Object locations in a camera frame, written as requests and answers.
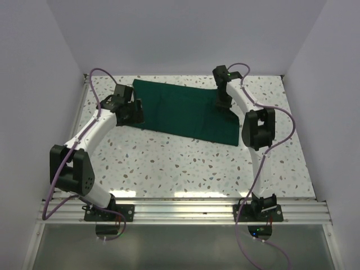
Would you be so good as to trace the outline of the green surgical cloth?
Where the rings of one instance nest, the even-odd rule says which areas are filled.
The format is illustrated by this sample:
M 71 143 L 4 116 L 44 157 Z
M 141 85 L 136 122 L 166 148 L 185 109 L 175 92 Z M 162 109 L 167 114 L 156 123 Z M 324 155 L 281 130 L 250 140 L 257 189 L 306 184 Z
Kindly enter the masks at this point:
M 132 127 L 182 137 L 239 145 L 240 123 L 231 110 L 215 105 L 216 89 L 202 89 L 135 79 L 144 122 Z

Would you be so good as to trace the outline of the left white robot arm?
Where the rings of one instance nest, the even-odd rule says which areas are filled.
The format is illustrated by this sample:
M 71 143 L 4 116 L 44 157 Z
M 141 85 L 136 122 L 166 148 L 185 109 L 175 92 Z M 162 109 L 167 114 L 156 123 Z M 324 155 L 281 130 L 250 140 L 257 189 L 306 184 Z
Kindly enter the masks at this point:
M 82 197 L 97 206 L 97 214 L 110 221 L 117 214 L 112 194 L 96 182 L 91 156 L 115 127 L 143 123 L 142 102 L 134 88 L 117 84 L 113 94 L 96 105 L 89 122 L 64 145 L 50 150 L 51 186 Z

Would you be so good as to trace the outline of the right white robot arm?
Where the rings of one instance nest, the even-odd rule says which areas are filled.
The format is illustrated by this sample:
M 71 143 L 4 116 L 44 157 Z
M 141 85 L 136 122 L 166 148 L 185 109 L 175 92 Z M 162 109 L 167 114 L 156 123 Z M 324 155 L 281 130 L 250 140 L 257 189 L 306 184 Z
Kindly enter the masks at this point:
M 251 155 L 256 183 L 251 189 L 251 216 L 263 221 L 277 206 L 277 199 L 271 180 L 271 166 L 266 163 L 265 151 L 272 146 L 275 139 L 275 111 L 256 105 L 252 94 L 236 89 L 236 83 L 242 83 L 244 77 L 238 72 L 229 72 L 226 66 L 217 66 L 213 70 L 217 86 L 216 107 L 229 111 L 232 102 L 245 115 L 241 128 L 241 139 Z

